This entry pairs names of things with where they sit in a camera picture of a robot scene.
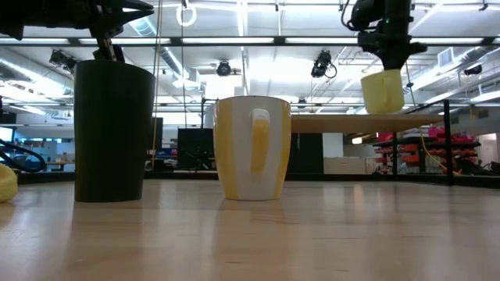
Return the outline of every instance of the desk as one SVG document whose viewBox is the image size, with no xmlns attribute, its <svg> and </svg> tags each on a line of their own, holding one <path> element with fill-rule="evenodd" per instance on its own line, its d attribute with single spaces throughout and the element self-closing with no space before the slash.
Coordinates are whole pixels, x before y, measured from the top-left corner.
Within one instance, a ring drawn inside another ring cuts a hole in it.
<svg viewBox="0 0 500 281">
<path fill-rule="evenodd" d="M 45 171 L 47 171 L 50 165 L 58 165 L 59 169 L 54 169 L 53 172 L 64 172 L 64 165 L 74 164 L 74 162 L 46 162 L 45 164 L 47 164 L 47 168 L 45 168 Z"/>
<path fill-rule="evenodd" d="M 437 115 L 298 115 L 291 117 L 292 133 L 402 132 L 443 122 Z"/>
</svg>

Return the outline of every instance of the cable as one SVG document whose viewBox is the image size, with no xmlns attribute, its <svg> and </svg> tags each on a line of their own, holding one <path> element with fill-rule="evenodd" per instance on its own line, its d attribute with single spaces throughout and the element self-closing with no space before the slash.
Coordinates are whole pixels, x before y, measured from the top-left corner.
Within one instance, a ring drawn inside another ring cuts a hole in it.
<svg viewBox="0 0 500 281">
<path fill-rule="evenodd" d="M 182 21 L 184 22 L 184 12 L 182 12 Z M 180 37 L 184 38 L 184 27 L 180 28 Z M 184 128 L 188 128 L 188 107 L 186 106 L 186 83 L 184 82 L 184 45 L 180 47 L 180 60 L 182 64 L 182 98 L 184 103 Z"/>
<path fill-rule="evenodd" d="M 158 0 L 158 5 L 161 7 L 163 4 L 163 0 Z M 157 116 L 158 116 L 158 89 L 159 89 L 159 52 L 160 48 L 162 47 L 161 45 L 161 36 L 162 36 L 162 19 L 163 19 L 163 9 L 159 9 L 159 14 L 158 14 L 158 21 L 156 23 L 156 30 L 158 31 L 156 34 L 156 52 L 155 52 L 155 57 L 154 57 L 154 62 L 153 62 L 153 76 L 156 77 L 156 88 L 155 88 L 155 121 L 153 125 L 153 145 L 152 145 L 152 150 L 153 150 L 153 155 L 152 155 L 152 161 L 151 161 L 151 167 L 153 171 L 155 170 L 155 156 L 156 156 L 156 127 L 158 126 L 157 124 Z"/>
<path fill-rule="evenodd" d="M 354 27 L 349 26 L 349 24 L 351 24 L 351 25 L 352 25 L 351 20 L 349 20 L 347 23 L 345 23 L 345 21 L 344 21 L 345 10 L 346 10 L 346 9 L 347 9 L 347 7 L 349 6 L 349 2 L 350 2 L 350 1 L 351 1 L 351 0 L 347 0 L 347 2 L 346 2 L 346 3 L 345 3 L 345 5 L 344 5 L 344 9 L 342 9 L 341 23 L 342 23 L 342 25 L 343 25 L 344 27 L 346 27 L 346 28 L 347 28 L 347 29 L 349 29 L 350 31 L 359 31 L 359 30 L 355 29 Z"/>
<path fill-rule="evenodd" d="M 3 144 L 6 148 L 12 148 L 12 149 L 15 149 L 17 151 L 22 151 L 24 153 L 27 153 L 29 155 L 33 155 L 36 159 L 38 159 L 38 161 L 40 161 L 40 166 L 38 168 L 29 169 L 26 166 L 23 166 L 23 165 L 16 163 L 9 156 L 7 156 L 7 154 L 4 151 L 0 151 L 0 157 L 3 158 L 12 167 L 14 167 L 20 171 L 26 172 L 26 173 L 37 173 L 37 172 L 40 172 L 41 170 L 44 170 L 45 168 L 47 168 L 47 163 L 45 162 L 43 157 L 41 157 L 38 153 L 30 151 L 26 148 L 18 147 L 17 145 L 14 145 L 14 144 L 9 144 L 8 142 L 5 142 L 4 140 L 0 140 L 0 144 Z"/>
<path fill-rule="evenodd" d="M 408 77 L 408 85 L 409 85 L 409 91 L 412 95 L 412 100 L 413 100 L 413 106 L 416 107 L 416 103 L 415 103 L 415 97 L 413 96 L 413 87 L 412 87 L 412 81 L 410 80 L 409 78 L 409 71 L 408 71 L 408 62 L 406 63 L 406 76 Z M 422 142 L 422 147 L 423 147 L 423 150 L 425 151 L 425 153 L 427 154 L 427 156 L 430 157 L 430 159 L 434 162 L 436 162 L 441 168 L 443 169 L 447 169 L 446 166 L 444 166 L 439 160 L 437 160 L 433 155 L 430 154 L 430 152 L 427 150 L 427 146 L 425 145 L 425 140 L 423 139 L 423 134 L 422 134 L 422 129 L 419 128 L 419 132 L 420 132 L 420 141 Z M 456 176 L 459 176 L 460 174 L 453 171 L 453 174 L 455 174 Z"/>
<path fill-rule="evenodd" d="M 337 67 L 335 67 L 333 63 L 331 63 L 330 65 L 331 65 L 331 68 L 333 67 L 335 69 L 335 74 L 333 76 L 328 76 L 327 74 L 325 74 L 325 77 L 328 79 L 334 79 L 335 77 L 337 77 L 338 70 L 337 70 Z"/>
</svg>

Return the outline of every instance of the table surface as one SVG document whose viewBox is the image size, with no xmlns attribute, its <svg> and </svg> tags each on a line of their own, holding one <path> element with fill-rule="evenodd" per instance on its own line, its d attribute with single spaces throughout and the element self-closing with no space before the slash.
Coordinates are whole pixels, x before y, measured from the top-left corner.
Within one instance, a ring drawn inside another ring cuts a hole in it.
<svg viewBox="0 0 500 281">
<path fill-rule="evenodd" d="M 291 117 L 292 133 L 402 132 L 443 122 L 439 115 L 298 115 Z"/>
<path fill-rule="evenodd" d="M 2 280 L 496 280 L 500 193 L 415 183 L 146 180 L 141 201 L 73 202 L 74 183 L 0 205 Z"/>
</svg>

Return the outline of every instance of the yellow cup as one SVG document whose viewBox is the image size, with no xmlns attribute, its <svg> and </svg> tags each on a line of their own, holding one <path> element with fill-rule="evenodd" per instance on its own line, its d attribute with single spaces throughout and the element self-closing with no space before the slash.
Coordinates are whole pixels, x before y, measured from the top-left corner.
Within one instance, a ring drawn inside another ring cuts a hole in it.
<svg viewBox="0 0 500 281">
<path fill-rule="evenodd" d="M 398 112 L 405 105 L 401 71 L 386 70 L 361 79 L 362 96 L 369 114 Z"/>
<path fill-rule="evenodd" d="M 226 198 L 258 201 L 280 196 L 290 155 L 288 102 L 264 96 L 218 101 L 213 135 Z"/>
</svg>

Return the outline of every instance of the white mug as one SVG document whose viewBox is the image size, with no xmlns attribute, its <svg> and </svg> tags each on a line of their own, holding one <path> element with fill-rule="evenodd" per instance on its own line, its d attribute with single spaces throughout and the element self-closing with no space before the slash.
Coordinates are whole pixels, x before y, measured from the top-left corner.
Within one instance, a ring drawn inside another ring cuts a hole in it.
<svg viewBox="0 0 500 281">
<path fill-rule="evenodd" d="M 288 102 L 265 96 L 218 101 L 213 136 L 217 173 L 226 198 L 279 198 L 290 155 Z"/>
</svg>

